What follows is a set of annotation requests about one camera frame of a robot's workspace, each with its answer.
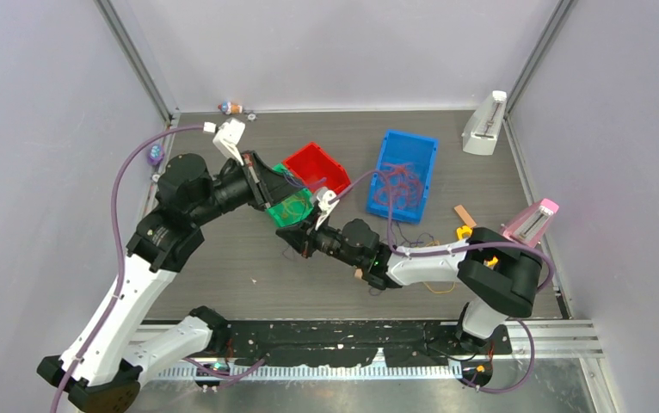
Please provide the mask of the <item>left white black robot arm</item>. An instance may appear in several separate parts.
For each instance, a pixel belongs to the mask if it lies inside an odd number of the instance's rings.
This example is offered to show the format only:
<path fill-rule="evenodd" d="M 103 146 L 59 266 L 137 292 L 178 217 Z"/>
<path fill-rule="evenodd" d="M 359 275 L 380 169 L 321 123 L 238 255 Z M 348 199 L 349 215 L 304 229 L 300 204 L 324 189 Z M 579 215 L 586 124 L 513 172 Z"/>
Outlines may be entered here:
<path fill-rule="evenodd" d="M 72 345 L 37 372 L 82 412 L 124 412 L 158 373 L 199 352 L 224 353 L 231 330 L 216 311 L 194 308 L 146 342 L 132 337 L 156 299 L 203 243 L 202 226 L 238 207 L 264 211 L 296 188 L 254 151 L 226 161 L 217 175 L 194 153 L 171 159 L 157 182 L 157 206 L 118 243 L 118 274 Z"/>

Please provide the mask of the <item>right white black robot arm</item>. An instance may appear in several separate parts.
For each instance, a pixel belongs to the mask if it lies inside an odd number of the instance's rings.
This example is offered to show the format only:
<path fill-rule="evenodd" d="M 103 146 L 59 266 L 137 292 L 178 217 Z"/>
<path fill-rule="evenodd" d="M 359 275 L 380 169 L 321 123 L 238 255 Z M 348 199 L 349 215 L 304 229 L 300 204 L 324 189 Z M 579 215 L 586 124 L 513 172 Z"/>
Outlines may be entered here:
<path fill-rule="evenodd" d="M 378 290 L 431 282 L 457 282 L 474 293 L 458 321 L 461 349 L 477 353 L 508 318 L 533 313 L 544 256 L 488 228 L 472 229 L 455 243 L 429 247 L 394 246 L 381 241 L 362 219 L 341 229 L 302 221 L 277 230 L 302 257 L 320 252 L 354 268 L 357 278 Z"/>

